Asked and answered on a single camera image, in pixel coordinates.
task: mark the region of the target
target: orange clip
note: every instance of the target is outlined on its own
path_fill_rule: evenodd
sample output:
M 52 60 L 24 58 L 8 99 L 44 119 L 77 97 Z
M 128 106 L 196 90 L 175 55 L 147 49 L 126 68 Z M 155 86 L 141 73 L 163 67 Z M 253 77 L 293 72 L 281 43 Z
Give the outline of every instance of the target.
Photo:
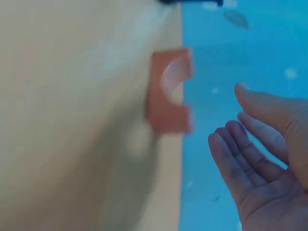
M 189 106 L 176 105 L 170 97 L 178 84 L 192 76 L 191 50 L 161 51 L 152 55 L 146 117 L 155 132 L 191 132 Z

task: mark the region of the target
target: blue background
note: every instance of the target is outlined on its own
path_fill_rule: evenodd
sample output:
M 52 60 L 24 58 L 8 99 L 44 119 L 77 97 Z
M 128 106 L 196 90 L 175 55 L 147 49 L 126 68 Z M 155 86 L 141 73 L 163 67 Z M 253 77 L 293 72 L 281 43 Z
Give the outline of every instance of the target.
M 238 27 L 202 3 L 182 6 L 183 45 L 192 47 L 195 76 L 184 84 L 195 131 L 184 137 L 180 231 L 238 231 L 239 218 L 209 152 L 207 137 L 241 111 L 238 81 L 254 90 L 308 96 L 308 2 L 238 0 L 249 22 Z M 290 69 L 296 78 L 287 78 Z

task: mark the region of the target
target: skin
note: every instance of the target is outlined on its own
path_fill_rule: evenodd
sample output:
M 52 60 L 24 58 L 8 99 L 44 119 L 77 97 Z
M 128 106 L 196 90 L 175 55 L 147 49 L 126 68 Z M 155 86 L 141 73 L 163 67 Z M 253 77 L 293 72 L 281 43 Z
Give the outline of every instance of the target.
M 255 92 L 237 84 L 244 112 L 208 138 L 245 231 L 303 231 L 308 227 L 308 113 L 306 100 Z M 284 169 L 249 140 L 254 135 Z

